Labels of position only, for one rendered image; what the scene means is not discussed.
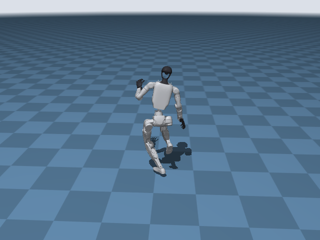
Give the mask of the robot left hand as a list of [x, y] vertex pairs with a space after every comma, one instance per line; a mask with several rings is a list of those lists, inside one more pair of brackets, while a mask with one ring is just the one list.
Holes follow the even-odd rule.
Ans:
[[137, 86], [137, 89], [140, 88], [142, 90], [142, 83], [145, 81], [143, 79], [139, 79], [138, 81], [136, 81], [136, 86]]

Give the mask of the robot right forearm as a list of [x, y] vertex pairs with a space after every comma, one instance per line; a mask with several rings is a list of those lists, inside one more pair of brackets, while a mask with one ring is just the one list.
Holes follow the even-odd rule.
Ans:
[[176, 111], [177, 111], [177, 119], [180, 121], [180, 119], [183, 119], [182, 104], [181, 104], [181, 108], [176, 109]]

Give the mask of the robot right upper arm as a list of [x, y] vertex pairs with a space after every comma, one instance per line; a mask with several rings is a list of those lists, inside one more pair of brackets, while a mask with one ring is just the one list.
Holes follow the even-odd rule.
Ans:
[[174, 99], [175, 99], [175, 102], [176, 104], [175, 105], [175, 108], [176, 109], [180, 109], [182, 108], [181, 106], [181, 97], [180, 97], [180, 91], [177, 87], [173, 86], [173, 90], [172, 92], [174, 93]]

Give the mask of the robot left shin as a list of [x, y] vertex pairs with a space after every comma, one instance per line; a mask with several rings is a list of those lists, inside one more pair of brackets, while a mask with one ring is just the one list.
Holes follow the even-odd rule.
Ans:
[[145, 143], [145, 148], [146, 148], [146, 151], [148, 152], [149, 156], [151, 157], [151, 159], [157, 165], [158, 169], [161, 169], [162, 165], [161, 165], [161, 163], [159, 161], [159, 157], [158, 157], [156, 149], [155, 148], [151, 149], [148, 143]]

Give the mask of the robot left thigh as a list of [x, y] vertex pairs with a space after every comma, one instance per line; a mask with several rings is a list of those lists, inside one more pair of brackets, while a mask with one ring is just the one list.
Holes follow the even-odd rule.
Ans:
[[152, 133], [151, 131], [153, 126], [154, 126], [154, 120], [146, 119], [143, 123], [143, 129], [142, 129], [144, 144], [148, 143], [151, 149], [154, 147], [154, 143], [151, 141], [151, 133]]

